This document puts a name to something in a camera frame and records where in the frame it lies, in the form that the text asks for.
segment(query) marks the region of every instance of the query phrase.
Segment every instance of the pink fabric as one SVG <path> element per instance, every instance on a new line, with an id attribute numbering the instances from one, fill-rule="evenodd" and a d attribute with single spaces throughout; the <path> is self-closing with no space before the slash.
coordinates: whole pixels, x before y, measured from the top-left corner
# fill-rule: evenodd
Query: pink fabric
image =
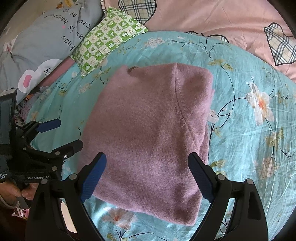
<path id="1" fill-rule="evenodd" d="M 99 95 L 83 131 L 79 169 L 98 152 L 107 167 L 94 191 L 120 208 L 194 225 L 201 193 L 191 152 L 207 161 L 213 76 L 200 67 L 122 66 Z"/>
<path id="2" fill-rule="evenodd" d="M 129 0 L 120 2 L 130 5 Z M 267 0 L 156 0 L 156 2 L 154 14 L 145 23 L 149 31 L 195 31 L 203 33 L 206 37 L 213 34 L 223 35 L 230 43 L 261 58 L 296 82 L 296 62 L 275 66 L 264 28 L 275 22 L 282 27 L 285 35 L 292 36 L 292 33 Z M 118 0 L 104 0 L 102 6 L 106 9 L 110 6 L 120 9 L 118 3 Z M 127 13 L 137 17 L 133 10 Z M 294 37 L 291 37 L 289 42 L 296 48 Z"/>
<path id="3" fill-rule="evenodd" d="M 37 86 L 45 87 L 51 86 L 62 74 L 64 74 L 75 61 L 70 57 L 67 57 L 62 63 L 60 63 L 44 80 L 42 80 Z"/>

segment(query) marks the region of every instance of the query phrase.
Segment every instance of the bracelet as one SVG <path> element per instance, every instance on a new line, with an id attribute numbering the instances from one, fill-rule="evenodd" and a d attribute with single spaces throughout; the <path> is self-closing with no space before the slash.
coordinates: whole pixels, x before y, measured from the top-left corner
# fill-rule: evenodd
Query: bracelet
<path id="1" fill-rule="evenodd" d="M 16 201 L 14 206 L 7 204 L 2 198 L 2 196 L 0 195 L 0 207 L 6 208 L 6 209 L 14 209 L 16 207 L 19 207 L 19 205 L 20 205 L 19 201 Z"/>

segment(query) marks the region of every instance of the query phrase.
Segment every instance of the bed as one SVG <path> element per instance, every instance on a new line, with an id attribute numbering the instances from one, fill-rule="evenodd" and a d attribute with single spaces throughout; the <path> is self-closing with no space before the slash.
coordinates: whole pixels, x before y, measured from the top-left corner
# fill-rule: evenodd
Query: bed
<path id="1" fill-rule="evenodd" d="M 143 67 L 178 62 L 204 67 L 213 73 L 215 89 L 208 119 L 209 165 L 230 180 L 254 180 L 272 240 L 296 205 L 295 38 L 280 14 L 265 0 L 244 4 L 230 0 L 192 1 L 190 6 L 172 2 L 101 1 L 103 9 L 113 6 L 126 11 L 150 32 L 122 44 L 84 78 L 78 65 L 72 65 L 39 94 L 26 121 L 59 118 L 62 125 L 38 136 L 33 147 L 51 151 L 81 138 L 98 95 L 123 64 Z M 246 14 L 234 17 L 234 5 L 235 12 Z M 263 16 L 259 16 L 259 10 L 264 10 Z M 248 102 L 251 93 L 258 98 L 267 93 L 260 113 L 254 112 L 253 104 Z M 263 115 L 264 107 L 270 111 Z M 77 160 L 74 156 L 65 162 L 64 178 L 77 171 Z M 233 202 L 217 237 L 226 230 L 232 205 Z M 209 204 L 202 201 L 195 226 L 126 212 L 95 197 L 87 200 L 85 206 L 106 240 L 177 241 L 190 240 Z"/>

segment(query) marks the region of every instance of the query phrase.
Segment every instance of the gray pillow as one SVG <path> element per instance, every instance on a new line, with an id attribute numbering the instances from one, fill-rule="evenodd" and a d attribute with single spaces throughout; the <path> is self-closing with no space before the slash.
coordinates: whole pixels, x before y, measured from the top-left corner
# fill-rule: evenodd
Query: gray pillow
<path id="1" fill-rule="evenodd" d="M 79 45 L 102 17 L 100 0 L 79 0 L 37 18 L 0 48 L 0 89 L 18 88 L 17 103 Z"/>

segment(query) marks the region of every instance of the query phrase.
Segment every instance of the metal screw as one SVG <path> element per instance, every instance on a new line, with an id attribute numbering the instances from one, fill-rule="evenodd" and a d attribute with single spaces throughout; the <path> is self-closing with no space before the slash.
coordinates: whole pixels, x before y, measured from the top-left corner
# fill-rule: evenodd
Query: metal screw
<path id="1" fill-rule="evenodd" d="M 252 185 L 253 184 L 253 180 L 248 178 L 247 179 L 247 183 L 250 184 L 250 185 Z"/>
<path id="2" fill-rule="evenodd" d="M 47 183 L 47 179 L 46 178 L 45 179 L 42 179 L 40 183 L 41 184 L 46 184 Z"/>
<path id="3" fill-rule="evenodd" d="M 221 180 L 221 181 L 225 180 L 225 176 L 222 175 L 222 174 L 219 174 L 217 177 L 218 177 L 218 179 Z"/>
<path id="4" fill-rule="evenodd" d="M 74 180 L 74 179 L 76 179 L 77 178 L 77 175 L 75 174 L 75 173 L 73 173 L 73 174 L 71 174 L 70 176 L 69 176 L 69 179 L 70 180 Z"/>

